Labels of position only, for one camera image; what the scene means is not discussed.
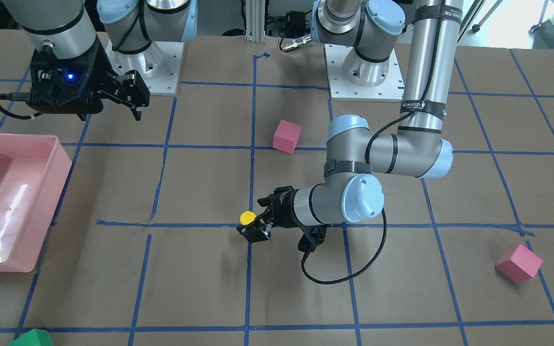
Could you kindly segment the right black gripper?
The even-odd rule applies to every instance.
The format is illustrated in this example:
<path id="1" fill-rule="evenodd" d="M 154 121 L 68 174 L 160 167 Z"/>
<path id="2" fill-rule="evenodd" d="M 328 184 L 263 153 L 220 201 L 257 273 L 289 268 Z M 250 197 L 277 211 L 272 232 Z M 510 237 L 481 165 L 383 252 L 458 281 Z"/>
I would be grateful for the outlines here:
<path id="1" fill-rule="evenodd" d="M 101 99 L 128 107 L 136 121 L 141 108 L 150 104 L 150 91 L 140 72 L 117 75 L 99 38 L 86 52 L 71 59 L 58 59 L 52 48 L 34 50 L 31 88 L 26 104 L 43 114 L 88 114 L 103 110 Z"/>

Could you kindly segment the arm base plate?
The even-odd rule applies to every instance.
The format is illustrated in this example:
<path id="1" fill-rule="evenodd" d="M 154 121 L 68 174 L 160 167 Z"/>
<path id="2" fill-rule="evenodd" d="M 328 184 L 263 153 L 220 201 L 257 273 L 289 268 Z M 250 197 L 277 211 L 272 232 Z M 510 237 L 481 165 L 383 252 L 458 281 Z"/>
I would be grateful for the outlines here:
<path id="1" fill-rule="evenodd" d="M 402 101 L 404 83 L 395 50 L 387 61 L 371 63 L 352 47 L 326 44 L 325 58 L 332 100 Z"/>
<path id="2" fill-rule="evenodd" d="M 185 46 L 184 42 L 153 42 L 147 50 L 129 55 L 114 52 L 109 41 L 106 55 L 118 74 L 139 72 L 152 96 L 176 96 Z"/>

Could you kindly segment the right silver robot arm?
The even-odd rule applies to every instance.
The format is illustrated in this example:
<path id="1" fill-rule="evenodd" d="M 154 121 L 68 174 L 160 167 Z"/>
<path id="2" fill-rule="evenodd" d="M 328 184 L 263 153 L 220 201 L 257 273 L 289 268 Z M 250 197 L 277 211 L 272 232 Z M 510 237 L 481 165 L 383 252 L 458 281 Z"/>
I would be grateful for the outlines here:
<path id="1" fill-rule="evenodd" d="M 108 99 L 136 121 L 152 94 L 172 95 L 183 48 L 196 37 L 195 0 L 99 0 L 105 48 L 81 0 L 5 0 L 35 50 L 28 92 L 0 94 L 0 112 L 17 120 L 74 114 L 85 121 Z"/>

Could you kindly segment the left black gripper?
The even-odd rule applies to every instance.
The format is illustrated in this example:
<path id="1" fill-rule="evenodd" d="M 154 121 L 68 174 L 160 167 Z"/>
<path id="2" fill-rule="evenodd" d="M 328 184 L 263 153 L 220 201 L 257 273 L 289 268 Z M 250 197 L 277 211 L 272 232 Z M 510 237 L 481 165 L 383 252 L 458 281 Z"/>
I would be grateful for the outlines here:
<path id="1" fill-rule="evenodd" d="M 301 222 L 294 212 L 294 197 L 298 190 L 292 186 L 277 187 L 267 197 L 257 199 L 260 207 L 266 210 L 257 217 L 253 211 L 244 211 L 240 217 L 237 231 L 242 235 L 258 235 L 259 241 L 271 238 L 271 230 L 275 226 L 294 228 Z"/>

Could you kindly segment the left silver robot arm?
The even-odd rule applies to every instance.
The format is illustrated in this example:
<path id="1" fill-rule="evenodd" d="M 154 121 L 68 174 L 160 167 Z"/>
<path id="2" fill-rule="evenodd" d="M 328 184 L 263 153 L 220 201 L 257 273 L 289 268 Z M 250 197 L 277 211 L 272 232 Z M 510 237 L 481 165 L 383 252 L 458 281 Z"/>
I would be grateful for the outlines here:
<path id="1" fill-rule="evenodd" d="M 376 218 L 383 210 L 375 173 L 438 179 L 452 166 L 453 149 L 441 136 L 448 114 L 452 65 L 463 20 L 461 0 L 420 0 L 413 15 L 413 45 L 400 105 L 398 131 L 372 132 L 365 118 L 342 115 L 329 125 L 325 181 L 295 190 L 279 187 L 259 199 L 264 207 L 237 231 L 250 242 L 270 238 L 271 228 L 325 226 Z M 391 0 L 316 0 L 312 40 L 352 47 L 346 72 L 361 85 L 362 70 L 385 72 L 406 23 Z"/>

